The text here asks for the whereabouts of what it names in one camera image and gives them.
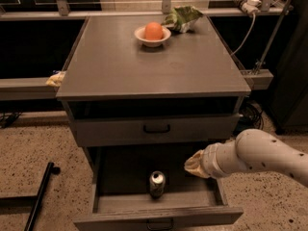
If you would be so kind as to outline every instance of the fruit in bowl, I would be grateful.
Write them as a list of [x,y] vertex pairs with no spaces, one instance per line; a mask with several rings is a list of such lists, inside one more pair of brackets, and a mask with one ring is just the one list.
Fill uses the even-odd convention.
[[147,47],[157,47],[169,39],[171,31],[157,22],[150,22],[135,30],[135,37]]

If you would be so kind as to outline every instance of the drawer handle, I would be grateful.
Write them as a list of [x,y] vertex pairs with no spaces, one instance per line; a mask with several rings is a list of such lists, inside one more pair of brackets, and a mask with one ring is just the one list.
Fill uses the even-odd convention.
[[168,230],[172,230],[173,227],[174,227],[173,218],[171,218],[170,220],[171,220],[171,222],[170,222],[169,227],[153,228],[153,227],[151,227],[149,220],[146,221],[146,226],[147,226],[147,229],[150,230],[150,231],[168,231]]
[[171,127],[169,124],[167,125],[167,128],[165,130],[148,130],[146,128],[146,125],[143,125],[143,132],[146,134],[165,134],[165,133],[170,132],[170,130],[171,130]]

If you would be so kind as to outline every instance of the crumpled bag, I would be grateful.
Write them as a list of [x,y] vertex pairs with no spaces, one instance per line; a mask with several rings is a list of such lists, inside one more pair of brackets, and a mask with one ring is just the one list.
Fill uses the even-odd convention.
[[65,77],[65,71],[59,71],[54,75],[51,75],[48,80],[46,81],[46,85],[54,88],[58,88],[63,79]]
[[162,25],[170,30],[186,33],[193,29],[195,21],[202,16],[203,13],[194,6],[175,7],[170,11]]

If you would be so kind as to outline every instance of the desk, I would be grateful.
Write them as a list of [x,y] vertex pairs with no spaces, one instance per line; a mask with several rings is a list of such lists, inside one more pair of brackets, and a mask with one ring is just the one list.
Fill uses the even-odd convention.
[[[186,174],[192,149],[173,144],[228,139],[249,86],[206,17],[165,45],[140,45],[135,29],[163,19],[91,17],[57,93],[93,168],[94,214],[76,220],[80,230],[228,224],[242,214],[219,181]],[[146,192],[154,168],[169,179],[159,203]]]

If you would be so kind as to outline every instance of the robotic arm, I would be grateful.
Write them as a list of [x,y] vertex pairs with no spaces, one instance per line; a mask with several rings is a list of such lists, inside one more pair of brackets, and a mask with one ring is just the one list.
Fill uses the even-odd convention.
[[257,129],[244,130],[234,141],[214,143],[199,150],[186,161],[185,170],[202,178],[275,171],[308,188],[308,154]]

